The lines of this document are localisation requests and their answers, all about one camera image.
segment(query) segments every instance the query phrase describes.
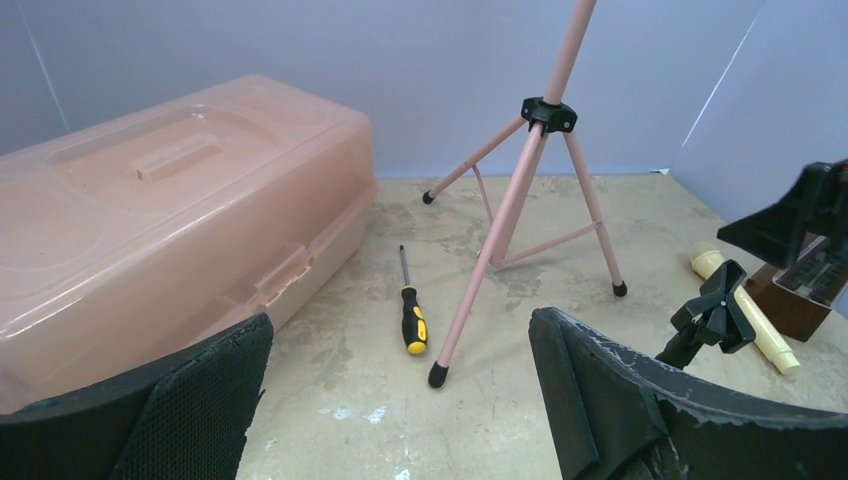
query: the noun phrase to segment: screwdriver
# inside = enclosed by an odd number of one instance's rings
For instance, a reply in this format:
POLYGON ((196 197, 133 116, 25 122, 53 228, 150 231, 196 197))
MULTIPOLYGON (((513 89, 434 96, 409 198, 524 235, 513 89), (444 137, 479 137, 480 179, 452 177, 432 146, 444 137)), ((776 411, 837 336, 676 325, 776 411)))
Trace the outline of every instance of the screwdriver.
POLYGON ((400 246, 400 265, 403 268, 404 287, 400 291, 403 298, 403 320, 401 330, 406 351, 412 355, 420 355, 427 350, 427 322, 418 306, 418 291, 410 284, 409 266, 406 264, 406 251, 400 246))

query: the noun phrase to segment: cream plastic tube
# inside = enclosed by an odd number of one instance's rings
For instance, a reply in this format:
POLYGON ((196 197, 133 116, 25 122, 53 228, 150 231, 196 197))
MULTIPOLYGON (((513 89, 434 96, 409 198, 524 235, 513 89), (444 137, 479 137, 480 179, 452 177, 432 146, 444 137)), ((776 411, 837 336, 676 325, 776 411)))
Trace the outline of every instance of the cream plastic tube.
MULTIPOLYGON (((710 278, 710 275, 724 261, 725 258, 721 252, 709 243, 699 243, 692 247, 692 250, 689 252, 689 262, 692 265, 692 269, 704 280, 710 278)), ((754 343, 766 358, 784 375, 798 371, 801 368, 801 364, 795 358, 792 348, 787 345, 783 336, 774 328, 774 325, 771 324, 765 313, 760 310, 760 307, 754 303, 748 292, 740 285, 734 292, 733 297, 742 309, 742 313, 751 322, 751 326, 754 327, 754 331, 757 333, 754 343)))

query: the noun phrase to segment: pink plastic toolbox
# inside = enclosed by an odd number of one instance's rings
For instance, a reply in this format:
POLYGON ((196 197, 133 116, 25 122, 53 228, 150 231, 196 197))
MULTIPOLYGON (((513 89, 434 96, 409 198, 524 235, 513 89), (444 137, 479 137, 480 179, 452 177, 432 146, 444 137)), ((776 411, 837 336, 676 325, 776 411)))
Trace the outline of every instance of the pink plastic toolbox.
POLYGON ((376 193, 368 118, 261 76, 0 157, 0 413, 279 328, 376 193))

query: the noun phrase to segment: pink tripod stand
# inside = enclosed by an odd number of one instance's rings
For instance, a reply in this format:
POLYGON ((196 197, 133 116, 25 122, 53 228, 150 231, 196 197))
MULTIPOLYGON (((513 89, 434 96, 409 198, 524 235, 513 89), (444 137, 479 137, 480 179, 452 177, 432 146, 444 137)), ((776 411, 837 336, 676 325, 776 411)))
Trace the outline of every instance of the pink tripod stand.
POLYGON ((453 171, 447 178, 442 180, 438 185, 424 193, 424 203, 430 204, 436 196, 444 191, 456 179, 461 177, 468 170, 473 170, 477 177, 477 183, 480 186, 480 191, 483 197, 483 203, 486 206, 486 213, 489 216, 491 224, 489 235, 483 243, 483 248, 477 259, 477 265, 474 267, 474 273, 471 276, 471 282, 465 290, 465 295, 456 312, 456 317, 451 324, 445 343, 442 346, 442 351, 439 354, 439 359, 433 364, 430 370, 429 384, 433 388, 440 388, 444 385, 448 375, 448 367, 451 356, 456 349, 456 344, 459 341, 459 336, 462 333, 462 328, 465 326, 465 321, 471 312, 471 305, 477 297, 477 292, 480 290, 480 285, 483 283, 483 277, 486 274, 486 269, 489 263, 496 267, 501 267, 522 260, 531 255, 537 254, 549 248, 555 247, 569 240, 585 235, 591 231, 598 234, 598 240, 601 243, 601 249, 604 252, 604 259, 609 267, 610 275, 612 276, 613 293, 616 296, 623 297, 627 294, 627 285, 621 279, 621 273, 618 271, 618 264, 615 260, 615 254, 612 250, 609 234, 607 233, 606 225, 604 224, 601 209, 598 206, 598 197, 595 194, 595 189, 592 185, 592 180, 589 177, 589 171, 586 168, 586 160, 583 158, 583 153, 580 151, 580 145, 577 142, 577 136, 574 134, 574 123, 577 121, 577 114, 570 107, 562 102, 565 86, 568 83, 568 78, 574 68, 574 62, 577 59, 577 52, 580 49, 580 44, 583 42, 583 37, 586 34, 586 29, 589 26, 589 19, 592 16, 592 11, 595 9, 597 0, 576 0, 574 10, 571 13, 568 27, 562 41, 557 56, 556 67, 548 84, 548 90, 544 97, 528 98, 524 100, 521 114, 516 117, 506 128, 504 128, 495 138, 490 140, 462 165, 453 171), (492 216, 492 209, 489 206, 486 190, 483 187, 483 178, 480 175, 480 170, 477 168, 477 163, 480 162, 504 140, 509 138, 513 133, 518 131, 526 122, 530 123, 530 134, 527 142, 524 144, 524 150, 521 152, 521 157, 518 159, 518 165, 513 172, 509 181, 509 186, 506 190, 506 195, 501 202, 501 206, 497 214, 492 216), (574 163, 574 169, 577 173, 577 179, 580 182, 580 189, 583 191, 583 196, 586 198, 586 205, 589 208, 589 215, 592 223, 588 226, 576 230, 564 237, 539 245, 524 253, 507 257, 506 253, 509 248, 509 243, 512 240, 515 227, 518 224, 518 217, 521 214, 521 209, 524 207, 524 199, 530 190, 530 184, 533 182, 533 177, 536 174, 536 167, 539 165, 539 160, 542 156, 542 151, 545 148, 548 134, 560 132, 565 138, 565 145, 568 149, 568 154, 574 163))

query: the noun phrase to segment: stained floor surface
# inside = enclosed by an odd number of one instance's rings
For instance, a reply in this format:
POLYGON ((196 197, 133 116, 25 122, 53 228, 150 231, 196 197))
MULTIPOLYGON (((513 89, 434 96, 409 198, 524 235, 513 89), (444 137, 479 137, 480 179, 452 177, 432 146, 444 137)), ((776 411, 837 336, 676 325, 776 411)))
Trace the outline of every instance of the stained floor surface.
MULTIPOLYGON (((527 337, 533 309, 558 307, 653 355, 674 334, 670 316, 698 295, 692 245, 714 242, 749 274, 762 265, 715 240, 722 221, 670 177, 597 177, 628 296, 613 296, 594 234, 490 269, 448 381, 434 391, 427 374, 488 228, 473 178, 424 205, 434 183, 381 182, 360 250, 277 333, 239 480, 560 478, 527 337), (400 244, 430 328, 420 358, 400 336, 400 244)), ((486 179, 493 206, 506 184, 486 179)), ((588 222, 575 178, 537 178, 510 252, 588 222)), ((803 368, 793 378, 753 344, 734 355, 706 348, 687 371, 772 400, 848 411, 848 322, 833 315, 807 343, 787 341, 803 368)))

